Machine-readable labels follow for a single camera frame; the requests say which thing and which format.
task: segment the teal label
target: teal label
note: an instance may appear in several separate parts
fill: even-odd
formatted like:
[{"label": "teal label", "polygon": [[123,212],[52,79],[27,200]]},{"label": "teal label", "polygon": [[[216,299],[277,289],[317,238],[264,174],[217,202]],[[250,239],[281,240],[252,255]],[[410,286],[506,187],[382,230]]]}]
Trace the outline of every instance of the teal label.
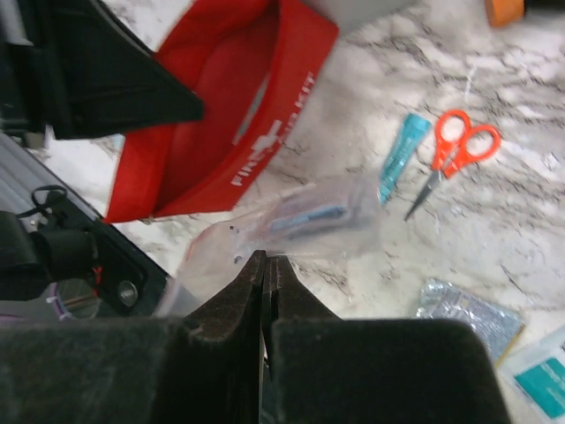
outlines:
[{"label": "teal label", "polygon": [[565,367],[560,361],[550,358],[515,378],[549,418],[565,414]]}]

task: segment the red first aid kit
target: red first aid kit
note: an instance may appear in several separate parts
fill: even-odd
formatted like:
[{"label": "red first aid kit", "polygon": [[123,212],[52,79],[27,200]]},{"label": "red first aid kit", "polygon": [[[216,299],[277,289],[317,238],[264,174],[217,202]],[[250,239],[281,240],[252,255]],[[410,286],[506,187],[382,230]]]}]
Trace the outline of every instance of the red first aid kit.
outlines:
[{"label": "red first aid kit", "polygon": [[297,122],[337,27],[300,0],[197,0],[155,59],[204,119],[126,134],[106,220],[229,210]]}]

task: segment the scissor handle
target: scissor handle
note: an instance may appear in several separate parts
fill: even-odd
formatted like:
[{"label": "scissor handle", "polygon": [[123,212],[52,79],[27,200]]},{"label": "scissor handle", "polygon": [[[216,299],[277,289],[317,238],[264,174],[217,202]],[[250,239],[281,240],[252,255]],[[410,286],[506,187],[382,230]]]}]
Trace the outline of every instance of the scissor handle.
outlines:
[{"label": "scissor handle", "polygon": [[[446,140],[441,135],[443,127],[445,126],[446,121],[451,119],[452,117],[458,117],[463,121],[463,133],[461,136],[457,137],[453,140]],[[466,133],[471,130],[471,119],[469,115],[465,113],[463,110],[460,109],[453,109],[448,110],[443,115],[441,115],[440,120],[435,125],[435,139],[437,141],[437,149],[435,151],[435,157],[432,162],[432,169],[433,170],[441,170],[443,168],[443,164],[449,158],[451,153],[461,144],[463,137]]]},{"label": "scissor handle", "polygon": [[[493,136],[493,141],[491,146],[480,155],[474,155],[469,152],[467,149],[467,145],[469,144],[469,140],[473,138],[478,133],[489,133]],[[443,175],[445,178],[451,178],[453,175],[458,172],[460,169],[464,168],[465,166],[484,161],[488,159],[492,155],[494,155],[499,148],[501,148],[502,143],[502,136],[501,132],[498,131],[497,128],[494,128],[492,125],[477,125],[473,126],[468,132],[463,135],[463,138],[459,144],[459,150],[456,153],[456,157],[453,161],[443,170]]]}]

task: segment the scissor blade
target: scissor blade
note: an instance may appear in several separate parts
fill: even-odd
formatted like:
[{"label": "scissor blade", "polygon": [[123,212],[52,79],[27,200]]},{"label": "scissor blade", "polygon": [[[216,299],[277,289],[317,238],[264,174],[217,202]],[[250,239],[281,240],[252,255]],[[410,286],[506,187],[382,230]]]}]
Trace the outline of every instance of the scissor blade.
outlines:
[{"label": "scissor blade", "polygon": [[434,172],[432,172],[432,175],[430,175],[430,178],[427,179],[426,184],[424,185],[418,197],[412,204],[412,207],[404,217],[404,221],[408,221],[414,214],[414,212],[416,212],[416,209],[418,209],[420,205],[424,203],[424,201],[427,199],[427,196],[429,196],[432,190],[441,182],[441,176],[442,173],[440,170],[435,170]]}]

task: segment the bolt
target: bolt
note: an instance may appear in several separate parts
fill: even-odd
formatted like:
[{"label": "bolt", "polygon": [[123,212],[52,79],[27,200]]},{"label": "bolt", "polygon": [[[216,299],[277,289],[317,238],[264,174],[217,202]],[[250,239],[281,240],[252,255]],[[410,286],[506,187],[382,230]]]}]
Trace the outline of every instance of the bolt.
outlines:
[{"label": "bolt", "polygon": [[138,300],[138,289],[132,282],[124,280],[117,285],[117,295],[127,307],[132,307]]}]

